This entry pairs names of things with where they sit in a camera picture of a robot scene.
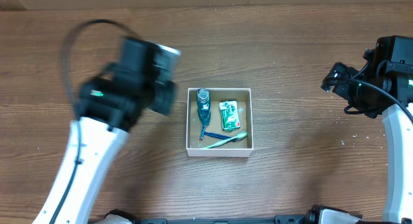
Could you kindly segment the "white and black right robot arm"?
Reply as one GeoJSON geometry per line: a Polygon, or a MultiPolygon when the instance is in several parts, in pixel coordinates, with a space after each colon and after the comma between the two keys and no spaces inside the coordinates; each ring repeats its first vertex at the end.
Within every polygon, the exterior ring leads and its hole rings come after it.
{"type": "Polygon", "coordinates": [[[334,64],[321,88],[348,103],[344,112],[382,117],[387,139],[387,198],[382,223],[412,223],[412,38],[380,37],[361,70],[334,64]]]}

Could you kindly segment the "blue disposable razor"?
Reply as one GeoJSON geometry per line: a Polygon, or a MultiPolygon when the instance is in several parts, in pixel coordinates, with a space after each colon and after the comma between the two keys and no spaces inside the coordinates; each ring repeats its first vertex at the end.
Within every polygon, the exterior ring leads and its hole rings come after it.
{"type": "Polygon", "coordinates": [[[207,128],[206,125],[203,125],[201,127],[201,133],[200,133],[200,136],[199,136],[200,139],[203,139],[205,136],[216,138],[216,139],[230,139],[230,136],[217,134],[217,133],[213,133],[213,132],[207,132],[206,128],[207,128]]]}

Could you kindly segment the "white square cardboard box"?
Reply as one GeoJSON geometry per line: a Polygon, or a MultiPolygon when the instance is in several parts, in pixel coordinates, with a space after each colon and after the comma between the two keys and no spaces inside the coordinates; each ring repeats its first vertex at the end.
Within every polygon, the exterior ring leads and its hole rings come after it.
{"type": "Polygon", "coordinates": [[[249,88],[208,88],[211,100],[210,124],[206,131],[234,137],[242,132],[247,136],[236,142],[229,142],[220,147],[207,149],[207,146],[217,143],[218,138],[204,136],[200,139],[202,124],[197,114],[197,88],[189,88],[186,113],[186,151],[190,157],[233,157],[247,158],[254,150],[254,135],[252,122],[252,96],[249,88]],[[219,103],[236,101],[240,127],[227,131],[222,128],[219,103]]]}

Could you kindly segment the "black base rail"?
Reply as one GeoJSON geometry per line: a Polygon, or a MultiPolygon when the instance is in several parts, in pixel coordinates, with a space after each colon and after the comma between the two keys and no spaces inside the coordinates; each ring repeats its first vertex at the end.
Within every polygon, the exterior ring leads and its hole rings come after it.
{"type": "Polygon", "coordinates": [[[177,219],[165,218],[138,219],[121,210],[111,210],[102,219],[104,223],[133,223],[133,224],[302,224],[303,214],[282,214],[273,218],[230,218],[230,219],[177,219]]]}

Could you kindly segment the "teal transparent bottle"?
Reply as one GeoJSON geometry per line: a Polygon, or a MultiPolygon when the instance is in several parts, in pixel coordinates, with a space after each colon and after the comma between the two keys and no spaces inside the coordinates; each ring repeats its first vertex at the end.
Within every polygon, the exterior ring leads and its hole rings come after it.
{"type": "Polygon", "coordinates": [[[197,104],[197,114],[202,125],[208,126],[210,124],[211,118],[211,101],[210,93],[205,88],[200,88],[197,90],[196,94],[196,104],[197,104]]]}

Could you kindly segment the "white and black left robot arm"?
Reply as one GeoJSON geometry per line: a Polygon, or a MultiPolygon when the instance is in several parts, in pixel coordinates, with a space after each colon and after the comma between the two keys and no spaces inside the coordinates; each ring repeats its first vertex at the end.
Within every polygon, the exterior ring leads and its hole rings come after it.
{"type": "Polygon", "coordinates": [[[81,86],[61,166],[35,223],[87,223],[117,153],[145,109],[171,113],[181,57],[175,48],[133,37],[119,61],[81,86]]]}

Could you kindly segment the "green white toothbrush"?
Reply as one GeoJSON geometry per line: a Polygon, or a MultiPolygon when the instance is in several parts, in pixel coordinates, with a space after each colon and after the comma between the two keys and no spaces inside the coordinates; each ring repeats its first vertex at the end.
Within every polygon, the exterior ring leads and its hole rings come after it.
{"type": "Polygon", "coordinates": [[[204,147],[204,149],[210,149],[210,148],[216,148],[216,147],[221,147],[231,141],[241,141],[243,139],[245,139],[248,136],[248,134],[246,132],[241,132],[238,135],[234,136],[234,137],[230,137],[227,139],[222,139],[221,141],[218,141],[212,145],[209,145],[207,147],[204,147]]]}

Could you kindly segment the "green soap packet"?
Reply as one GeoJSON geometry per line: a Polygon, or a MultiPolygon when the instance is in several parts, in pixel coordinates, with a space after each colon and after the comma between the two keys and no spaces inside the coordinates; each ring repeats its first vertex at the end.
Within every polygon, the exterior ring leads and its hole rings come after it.
{"type": "Polygon", "coordinates": [[[238,114],[237,101],[222,101],[219,103],[221,113],[221,126],[224,131],[234,131],[241,127],[238,114]]]}

